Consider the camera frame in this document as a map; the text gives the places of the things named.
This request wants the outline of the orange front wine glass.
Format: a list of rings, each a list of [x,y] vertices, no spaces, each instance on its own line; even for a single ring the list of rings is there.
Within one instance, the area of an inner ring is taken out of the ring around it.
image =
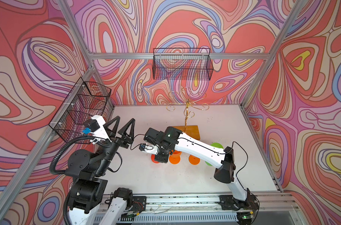
[[[181,160],[181,157],[180,157],[181,154],[182,152],[174,151],[171,155],[169,155],[169,162],[174,165],[178,164]]]

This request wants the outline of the orange wine glass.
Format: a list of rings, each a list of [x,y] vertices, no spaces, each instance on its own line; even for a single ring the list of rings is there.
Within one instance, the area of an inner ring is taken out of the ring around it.
[[[181,157],[180,157],[181,154],[182,152],[174,151],[171,155],[169,155],[169,162],[174,165],[178,164],[181,160]]]
[[[197,165],[197,164],[200,163],[200,159],[199,159],[198,157],[193,156],[193,155],[190,155],[190,156],[188,157],[188,161],[189,161],[189,163],[192,164],[192,165]]]

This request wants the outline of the green wine glass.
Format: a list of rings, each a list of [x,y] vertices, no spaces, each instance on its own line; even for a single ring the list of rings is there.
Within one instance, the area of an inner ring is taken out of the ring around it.
[[[212,143],[212,144],[211,144],[211,146],[212,146],[212,147],[215,147],[215,148],[221,148],[221,149],[224,149],[223,145],[222,145],[222,144],[220,144],[220,143],[217,143],[217,142],[216,142],[216,143],[215,143],[215,142],[214,142],[214,143]]]

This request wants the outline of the red wine glass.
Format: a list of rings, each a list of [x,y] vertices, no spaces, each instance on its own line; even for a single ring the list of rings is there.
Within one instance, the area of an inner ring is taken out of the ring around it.
[[[151,155],[151,160],[153,163],[158,164],[159,162],[155,160],[155,155]]]

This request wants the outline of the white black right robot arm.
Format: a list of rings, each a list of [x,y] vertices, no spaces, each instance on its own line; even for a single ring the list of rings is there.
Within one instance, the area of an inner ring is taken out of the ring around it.
[[[145,143],[140,151],[154,155],[154,160],[167,163],[169,156],[175,151],[184,152],[206,161],[215,168],[214,179],[226,184],[232,193],[232,210],[250,207],[251,193],[239,181],[236,172],[233,147],[217,148],[196,140],[174,127],[168,127],[164,132],[149,128],[144,135]]]

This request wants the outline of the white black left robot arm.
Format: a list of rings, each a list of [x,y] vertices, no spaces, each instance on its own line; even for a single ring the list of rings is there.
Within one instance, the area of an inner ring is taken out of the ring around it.
[[[121,129],[118,128],[120,117],[106,122],[100,115],[95,115],[84,122],[82,135],[68,141],[52,159],[49,171],[53,175],[65,175],[73,179],[64,204],[63,220],[66,225],[91,225],[103,199],[107,180],[102,176],[110,168],[119,148],[128,149],[134,142],[135,119],[132,118]],[[86,149],[76,150],[68,159],[67,169],[57,170],[56,166],[62,155],[75,143],[90,141],[100,146],[96,153]]]

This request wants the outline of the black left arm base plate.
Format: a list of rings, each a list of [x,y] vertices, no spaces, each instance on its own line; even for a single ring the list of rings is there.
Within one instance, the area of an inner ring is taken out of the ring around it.
[[[133,204],[130,207],[127,207],[125,212],[129,213],[141,213],[146,210],[147,197],[146,196],[134,196]]]

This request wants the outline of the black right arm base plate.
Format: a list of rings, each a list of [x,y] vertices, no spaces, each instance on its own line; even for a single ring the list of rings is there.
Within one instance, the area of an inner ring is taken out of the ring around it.
[[[232,195],[220,195],[218,204],[224,211],[256,211],[259,209],[259,201],[254,196],[248,196],[245,201],[241,201],[235,199]]]

